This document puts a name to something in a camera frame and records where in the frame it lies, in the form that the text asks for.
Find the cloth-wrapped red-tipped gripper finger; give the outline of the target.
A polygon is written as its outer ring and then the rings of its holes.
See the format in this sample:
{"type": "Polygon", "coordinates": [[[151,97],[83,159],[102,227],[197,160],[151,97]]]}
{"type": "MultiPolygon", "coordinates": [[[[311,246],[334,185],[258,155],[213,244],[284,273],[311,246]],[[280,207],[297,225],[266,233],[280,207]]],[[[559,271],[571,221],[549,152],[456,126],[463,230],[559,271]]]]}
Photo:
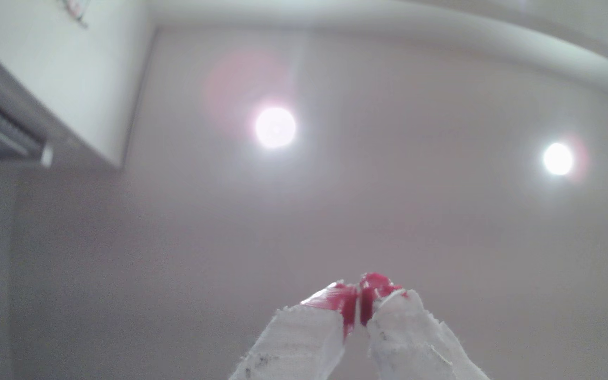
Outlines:
{"type": "Polygon", "coordinates": [[[334,282],[277,310],[229,379],[329,379],[353,331],[358,292],[334,282]]]}
{"type": "Polygon", "coordinates": [[[376,272],[362,276],[359,291],[360,322],[380,379],[488,379],[418,292],[376,272]]]}

